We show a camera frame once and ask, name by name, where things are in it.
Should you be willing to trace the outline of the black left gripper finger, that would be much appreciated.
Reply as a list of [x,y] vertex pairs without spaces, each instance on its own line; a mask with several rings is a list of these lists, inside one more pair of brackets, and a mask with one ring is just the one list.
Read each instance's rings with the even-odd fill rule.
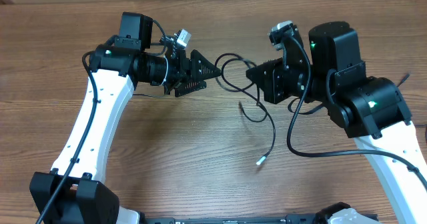
[[191,52],[189,64],[191,65],[190,72],[192,81],[205,81],[221,75],[221,70],[195,49]]
[[205,81],[181,83],[178,87],[174,88],[175,97],[181,97],[194,91],[205,89],[206,87],[207,84]]

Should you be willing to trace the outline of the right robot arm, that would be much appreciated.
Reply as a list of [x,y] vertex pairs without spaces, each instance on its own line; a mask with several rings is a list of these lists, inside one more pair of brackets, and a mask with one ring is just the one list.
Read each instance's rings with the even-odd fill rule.
[[347,22],[323,23],[308,37],[306,51],[291,21],[272,27],[270,41],[283,54],[249,69],[247,78],[269,103],[293,96],[300,103],[319,101],[354,140],[354,153],[373,167],[397,220],[425,223],[426,160],[398,86],[367,76],[357,32]]

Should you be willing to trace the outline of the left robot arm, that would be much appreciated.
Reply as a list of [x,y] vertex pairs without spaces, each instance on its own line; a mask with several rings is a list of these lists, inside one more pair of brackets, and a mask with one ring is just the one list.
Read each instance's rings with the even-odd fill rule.
[[87,90],[71,134],[48,173],[36,172],[30,193],[39,223],[144,223],[142,213],[122,207],[105,185],[107,160],[119,120],[138,83],[176,97],[204,89],[220,70],[199,51],[186,53],[186,30],[162,35],[152,53],[157,21],[139,13],[121,16],[119,33],[85,53]]

